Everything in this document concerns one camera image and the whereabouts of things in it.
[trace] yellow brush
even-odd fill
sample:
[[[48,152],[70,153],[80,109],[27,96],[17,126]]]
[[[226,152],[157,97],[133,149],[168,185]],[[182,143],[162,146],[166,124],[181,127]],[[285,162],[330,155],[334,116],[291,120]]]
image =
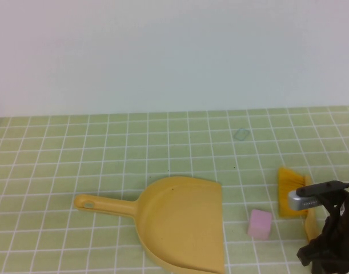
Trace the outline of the yellow brush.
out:
[[[278,172],[278,197],[279,197],[279,214],[281,217],[292,217],[305,215],[305,232],[306,238],[310,240],[320,235],[320,229],[316,223],[315,210],[313,208],[295,211],[288,206],[288,193],[299,187],[309,186],[312,184],[311,178],[306,175],[302,176],[294,171],[281,167]]]

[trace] pink cube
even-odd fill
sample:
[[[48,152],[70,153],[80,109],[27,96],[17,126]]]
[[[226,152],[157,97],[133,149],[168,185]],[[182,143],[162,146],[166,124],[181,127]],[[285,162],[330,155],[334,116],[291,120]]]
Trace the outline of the pink cube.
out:
[[[271,232],[272,214],[254,209],[250,214],[248,235],[257,239],[267,240]]]

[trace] sponge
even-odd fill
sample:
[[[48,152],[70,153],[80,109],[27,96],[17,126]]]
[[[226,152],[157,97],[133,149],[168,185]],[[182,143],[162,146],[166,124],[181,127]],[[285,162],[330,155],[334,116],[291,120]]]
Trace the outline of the sponge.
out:
[[[272,214],[254,209],[250,214],[248,235],[257,239],[267,240],[271,232]]]

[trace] white grout line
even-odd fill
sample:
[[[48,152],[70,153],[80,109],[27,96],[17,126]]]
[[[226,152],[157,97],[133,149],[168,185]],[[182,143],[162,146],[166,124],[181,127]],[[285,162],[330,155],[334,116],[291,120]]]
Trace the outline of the white grout line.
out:
[[[89,127],[87,127],[86,129],[86,135],[85,135],[85,138],[84,138],[84,145],[83,147],[85,147],[85,143],[86,143],[86,140],[87,140],[87,133],[88,133],[88,129]],[[84,156],[84,148],[82,150],[82,155],[81,155],[81,162],[79,164],[79,168],[78,168],[78,174],[80,173],[81,171],[81,167],[82,167],[82,160],[83,160],[83,156]],[[77,191],[77,186],[78,186],[78,177],[77,179],[75,180],[75,186],[74,186],[74,193]],[[72,209],[73,209],[73,203],[71,203],[71,206],[70,206],[70,211],[69,211],[69,215],[67,217],[67,224],[66,224],[66,230],[65,230],[65,235],[64,235],[64,241],[63,241],[63,244],[62,244],[62,249],[64,249],[65,247],[65,244],[66,244],[66,238],[67,238],[67,232],[68,232],[68,227],[69,227],[69,223],[70,223],[70,218],[71,218],[71,212],[72,212]],[[57,273],[60,273],[61,271],[61,264],[62,264],[62,258],[63,258],[63,251],[61,251],[61,254],[60,254],[60,259],[59,259],[59,267],[58,267],[58,272]]]
[[[228,126],[229,126],[229,131],[230,131],[230,136],[231,138],[233,138],[233,133],[231,131],[231,127],[230,127],[230,119],[229,119],[229,116],[227,116],[227,123],[228,123]],[[235,164],[236,164],[236,168],[239,169],[239,166],[238,166],[238,159],[236,158],[236,149],[235,149],[235,144],[234,142],[231,142],[232,143],[232,150],[233,150],[233,153],[234,153],[234,159],[235,159]],[[244,208],[245,208],[245,212],[247,214],[247,221],[245,222],[249,222],[249,211],[248,211],[248,208],[246,206],[246,200],[245,200],[245,194],[244,194],[244,189],[243,189],[243,182],[242,182],[242,177],[240,175],[240,172],[238,172],[238,177],[239,177],[239,182],[240,182],[240,189],[242,191],[242,196],[243,196],[243,202],[241,204],[244,204]],[[227,263],[229,264],[228,265],[228,271],[229,271],[229,274],[231,274],[231,267],[230,267],[230,257],[229,257],[229,254],[228,254],[228,248],[227,248],[227,240],[226,240],[226,231],[225,231],[225,222],[223,221],[223,233],[224,233],[224,239],[225,239],[225,250],[226,250],[226,255],[227,255]],[[256,254],[256,248],[255,248],[255,243],[254,243],[254,238],[252,237],[251,238],[251,242],[252,242],[252,245],[253,245],[253,251],[254,251],[254,254],[255,254],[255,259],[256,259],[256,262],[258,263],[259,260],[258,260],[258,256]],[[258,267],[258,273],[260,273],[260,268],[259,268],[259,264],[257,264],[257,267]]]
[[[63,143],[62,143],[62,146],[61,146],[61,149],[60,149],[60,154],[59,154],[59,159],[58,159],[58,162],[57,162],[57,166],[56,166],[56,170],[55,170],[55,175],[54,177],[56,176],[57,172],[58,172],[58,168],[59,168],[59,163],[60,163],[60,159],[61,159],[61,155],[62,155],[62,151],[63,151],[63,145],[64,145],[64,142],[65,142],[65,138],[63,140]],[[34,253],[33,253],[33,256],[32,256],[32,260],[31,260],[31,267],[30,267],[30,271],[32,271],[33,269],[33,262],[34,262],[34,259],[36,257],[36,254],[37,254],[37,249],[38,249],[38,245],[39,245],[39,241],[41,239],[41,234],[42,234],[42,229],[43,229],[43,223],[45,222],[45,217],[46,217],[46,214],[47,214],[47,210],[49,208],[49,202],[50,202],[50,198],[51,198],[51,193],[53,191],[53,187],[54,187],[54,182],[55,182],[55,178],[53,179],[53,182],[51,184],[51,188],[50,188],[50,194],[49,194],[49,197],[47,198],[47,202],[46,202],[46,207],[45,207],[45,210],[43,211],[43,216],[42,216],[42,221],[41,221],[41,226],[40,226],[40,229],[39,229],[39,233],[38,233],[38,237],[37,237],[37,242],[36,242],[36,246],[35,246],[35,250],[34,250]]]
[[[127,114],[127,121],[130,120],[130,114]],[[124,189],[124,184],[125,184],[125,172],[126,172],[126,158],[127,158],[127,142],[129,140],[129,125],[127,125],[126,128],[126,145],[125,145],[125,161],[123,162],[123,175],[122,175],[122,186],[121,186],[121,200],[123,199],[123,189]],[[120,216],[118,219],[118,228],[117,228],[117,239],[116,239],[116,252],[115,252],[115,264],[114,264],[114,274],[116,274],[117,271],[117,257],[118,257],[118,252],[117,252],[117,247],[119,243],[119,233],[121,230],[121,221],[122,217]]]
[[[107,125],[106,128],[106,139],[105,139],[105,147],[107,145],[107,136],[108,136],[108,131],[109,131],[109,124]],[[101,165],[101,173],[99,174],[99,182],[98,182],[98,193],[97,196],[99,196],[100,193],[100,189],[101,189],[101,181],[102,181],[102,173],[103,173],[103,162],[105,159],[105,154],[106,154],[106,150],[103,150],[103,155],[102,155],[102,165]],[[86,273],[88,273],[89,271],[89,258],[90,258],[90,251],[92,250],[92,243],[93,243],[93,236],[94,236],[94,229],[95,229],[95,217],[96,217],[96,213],[93,213],[93,223],[92,223],[92,231],[90,234],[90,241],[89,241],[89,249],[88,249],[88,254],[87,254],[87,265],[86,265]]]
[[[26,133],[27,133],[27,131],[28,131],[28,125],[30,124],[30,122],[31,122],[31,118],[28,120],[28,124],[27,124],[26,130],[25,130],[25,133],[24,133],[24,135],[23,135],[21,144],[19,145],[19,148],[22,147],[23,139],[24,139],[24,137],[25,137],[25,135],[26,135]],[[18,158],[18,154],[19,154],[19,153],[17,153],[17,155],[15,156],[14,163],[13,163],[13,166],[12,166],[12,168],[11,168],[11,170],[10,170],[8,179],[10,178],[10,176],[11,176],[11,174],[12,174],[12,172],[13,172],[14,165],[15,165],[15,163],[16,163],[16,161],[17,161],[17,158]],[[27,190],[30,188],[31,181],[32,181],[32,180],[29,181],[29,185],[28,185],[28,187],[27,187]],[[17,230],[17,227],[18,227],[18,224],[19,224],[19,220],[20,220],[20,218],[21,218],[21,212],[22,212],[22,210],[23,210],[23,207],[25,206],[26,198],[27,198],[26,196],[23,198],[23,202],[22,202],[22,205],[21,205],[21,210],[19,211],[18,218],[17,218],[17,222],[16,222],[15,227],[14,227],[12,239],[10,240],[10,244],[9,244],[9,247],[8,247],[8,252],[7,252],[7,255],[6,255],[5,260],[4,260],[4,263],[3,263],[2,272],[5,271],[5,266],[6,266],[6,264],[7,264],[9,254],[10,254],[10,251],[11,251],[11,249],[12,249],[13,241],[14,241],[14,238],[15,238],[15,232],[16,232],[16,230]]]

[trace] green tiled floor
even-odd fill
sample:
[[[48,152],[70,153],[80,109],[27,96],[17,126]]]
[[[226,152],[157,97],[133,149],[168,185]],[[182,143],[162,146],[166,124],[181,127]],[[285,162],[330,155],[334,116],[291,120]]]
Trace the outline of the green tiled floor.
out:
[[[244,141],[232,137],[239,128]],[[227,273],[310,273],[296,256],[302,219],[278,216],[282,165],[349,182],[349,107],[0,118],[0,272],[163,273],[130,219],[72,201],[134,200],[184,175],[223,186]],[[272,212],[269,240],[246,235],[252,209]]]

